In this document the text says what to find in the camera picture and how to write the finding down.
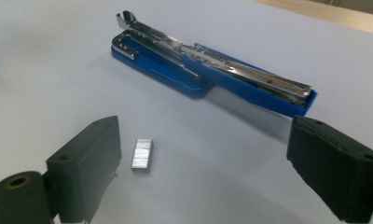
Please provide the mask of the blue stapler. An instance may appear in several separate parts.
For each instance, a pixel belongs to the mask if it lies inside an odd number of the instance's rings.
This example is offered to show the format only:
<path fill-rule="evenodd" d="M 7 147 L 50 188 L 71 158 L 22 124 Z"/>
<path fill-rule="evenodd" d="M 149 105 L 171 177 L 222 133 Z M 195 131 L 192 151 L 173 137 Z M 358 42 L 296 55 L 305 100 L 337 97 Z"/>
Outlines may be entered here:
<path fill-rule="evenodd" d="M 307 84 L 278 76 L 198 43 L 188 45 L 142 22 L 132 12 L 117 14 L 123 32 L 111 54 L 190 98 L 220 86 L 243 100 L 289 118 L 303 116 L 317 92 Z"/>

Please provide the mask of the white table cover sheet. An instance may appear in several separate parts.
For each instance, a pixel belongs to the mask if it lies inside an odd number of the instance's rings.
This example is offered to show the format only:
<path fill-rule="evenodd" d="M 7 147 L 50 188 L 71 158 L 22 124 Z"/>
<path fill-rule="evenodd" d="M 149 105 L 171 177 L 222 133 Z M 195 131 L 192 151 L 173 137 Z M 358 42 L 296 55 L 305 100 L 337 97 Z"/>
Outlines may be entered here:
<path fill-rule="evenodd" d="M 114 59 L 136 18 L 317 91 L 309 116 L 373 149 L 373 34 L 254 0 L 0 0 L 0 180 L 44 171 L 117 116 L 122 161 L 92 224 L 342 224 L 286 158 L 291 122 L 221 88 L 193 100 Z M 131 169 L 137 139 L 150 172 Z"/>

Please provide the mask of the silver staples strip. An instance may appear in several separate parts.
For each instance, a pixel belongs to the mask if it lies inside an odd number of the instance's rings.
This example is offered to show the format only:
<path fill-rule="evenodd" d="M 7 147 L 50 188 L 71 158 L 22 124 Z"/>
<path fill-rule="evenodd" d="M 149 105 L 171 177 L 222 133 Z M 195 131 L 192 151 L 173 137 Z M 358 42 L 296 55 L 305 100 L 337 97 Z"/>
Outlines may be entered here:
<path fill-rule="evenodd" d="M 154 143 L 152 139 L 137 139 L 131 159 L 131 169 L 150 172 Z"/>

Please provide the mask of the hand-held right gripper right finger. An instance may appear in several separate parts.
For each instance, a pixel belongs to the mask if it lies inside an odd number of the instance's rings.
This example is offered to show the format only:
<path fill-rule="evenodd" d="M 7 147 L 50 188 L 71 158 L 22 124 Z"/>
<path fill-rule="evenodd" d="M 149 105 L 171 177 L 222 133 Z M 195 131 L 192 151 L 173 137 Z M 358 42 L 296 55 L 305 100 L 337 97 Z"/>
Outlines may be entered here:
<path fill-rule="evenodd" d="M 339 220 L 370 221 L 372 149 L 320 120 L 296 116 L 286 158 Z"/>

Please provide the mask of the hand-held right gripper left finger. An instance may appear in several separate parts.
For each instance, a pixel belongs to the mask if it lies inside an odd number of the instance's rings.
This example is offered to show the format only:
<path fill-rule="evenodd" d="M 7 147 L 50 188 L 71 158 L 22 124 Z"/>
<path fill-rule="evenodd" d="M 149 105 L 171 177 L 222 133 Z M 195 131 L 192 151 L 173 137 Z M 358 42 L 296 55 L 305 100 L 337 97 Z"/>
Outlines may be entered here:
<path fill-rule="evenodd" d="M 61 222 L 92 220 L 120 160 L 116 116 L 92 122 L 47 159 L 49 178 L 61 191 Z"/>

